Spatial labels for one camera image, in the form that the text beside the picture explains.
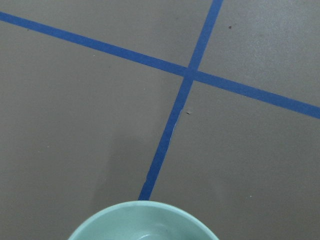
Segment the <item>green bowl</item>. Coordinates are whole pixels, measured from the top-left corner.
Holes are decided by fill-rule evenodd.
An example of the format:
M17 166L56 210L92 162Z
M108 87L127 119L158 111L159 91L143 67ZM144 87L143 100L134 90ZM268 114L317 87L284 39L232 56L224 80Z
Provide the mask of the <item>green bowl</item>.
M175 206L135 200L109 206L85 220L71 240L216 240L196 217Z

